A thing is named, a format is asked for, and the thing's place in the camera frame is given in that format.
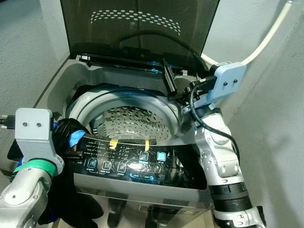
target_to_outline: washing machine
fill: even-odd
[[[218,3],[61,0],[70,57],[35,107],[90,131],[75,185],[106,199],[114,219],[182,227],[212,208],[182,109]]]

